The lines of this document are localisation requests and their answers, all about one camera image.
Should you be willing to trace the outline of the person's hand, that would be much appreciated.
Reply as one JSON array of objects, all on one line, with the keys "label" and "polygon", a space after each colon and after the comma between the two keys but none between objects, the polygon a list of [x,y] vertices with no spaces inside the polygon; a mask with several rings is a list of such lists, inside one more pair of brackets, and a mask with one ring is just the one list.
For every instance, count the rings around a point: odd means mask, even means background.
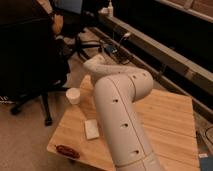
[{"label": "person's hand", "polygon": [[53,32],[58,35],[63,27],[63,17],[61,15],[54,15],[53,16],[53,25],[52,25],[52,29]]}]

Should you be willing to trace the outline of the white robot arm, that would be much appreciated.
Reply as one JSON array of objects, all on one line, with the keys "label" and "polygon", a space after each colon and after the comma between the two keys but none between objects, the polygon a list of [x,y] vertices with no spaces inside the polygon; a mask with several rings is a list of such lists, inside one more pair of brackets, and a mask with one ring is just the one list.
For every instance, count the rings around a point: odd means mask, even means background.
[{"label": "white robot arm", "polygon": [[164,171],[133,106],[152,91],[152,75],[137,67],[109,65],[101,54],[84,67],[91,75],[98,121],[116,171]]}]

